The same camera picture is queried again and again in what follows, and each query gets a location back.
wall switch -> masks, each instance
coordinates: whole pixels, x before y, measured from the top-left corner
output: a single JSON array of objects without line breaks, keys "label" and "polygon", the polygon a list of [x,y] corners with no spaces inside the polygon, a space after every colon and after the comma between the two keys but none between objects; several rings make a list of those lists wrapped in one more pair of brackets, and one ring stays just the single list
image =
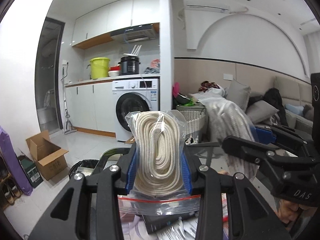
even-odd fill
[{"label": "wall switch", "polygon": [[233,75],[232,74],[223,74],[223,79],[224,80],[233,80]]}]

white bowl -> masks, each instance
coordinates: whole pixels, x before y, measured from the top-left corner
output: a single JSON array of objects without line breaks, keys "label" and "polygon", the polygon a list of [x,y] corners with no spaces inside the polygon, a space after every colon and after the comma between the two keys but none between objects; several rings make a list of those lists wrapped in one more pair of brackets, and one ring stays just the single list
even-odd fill
[{"label": "white bowl", "polygon": [[111,70],[108,72],[109,77],[116,77],[120,75],[120,70]]}]

black jacket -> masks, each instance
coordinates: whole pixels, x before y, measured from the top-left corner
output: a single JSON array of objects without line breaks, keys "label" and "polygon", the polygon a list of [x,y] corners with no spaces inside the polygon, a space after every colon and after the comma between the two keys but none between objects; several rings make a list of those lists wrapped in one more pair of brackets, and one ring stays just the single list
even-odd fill
[{"label": "black jacket", "polygon": [[282,105],[282,98],[279,90],[276,88],[270,88],[263,97],[263,100],[279,110],[278,115],[280,117],[281,125],[288,126],[287,119],[285,117],[285,110]]}]

purple bag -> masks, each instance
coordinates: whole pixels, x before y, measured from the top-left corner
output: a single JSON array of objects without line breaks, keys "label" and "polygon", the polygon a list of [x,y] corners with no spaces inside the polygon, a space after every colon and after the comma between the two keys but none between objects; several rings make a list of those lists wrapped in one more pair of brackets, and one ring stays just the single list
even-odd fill
[{"label": "purple bag", "polygon": [[30,196],[33,187],[30,185],[27,176],[25,175],[19,160],[13,150],[9,134],[7,134],[0,126],[0,149],[7,167],[17,182],[19,188],[25,195]]}]

range hood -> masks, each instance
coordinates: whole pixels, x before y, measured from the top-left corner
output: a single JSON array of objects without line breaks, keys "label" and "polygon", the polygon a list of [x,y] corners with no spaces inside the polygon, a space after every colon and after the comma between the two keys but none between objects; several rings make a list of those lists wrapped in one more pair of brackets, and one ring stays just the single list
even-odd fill
[{"label": "range hood", "polygon": [[137,25],[110,32],[111,38],[120,43],[156,39],[158,33],[153,24]]}]

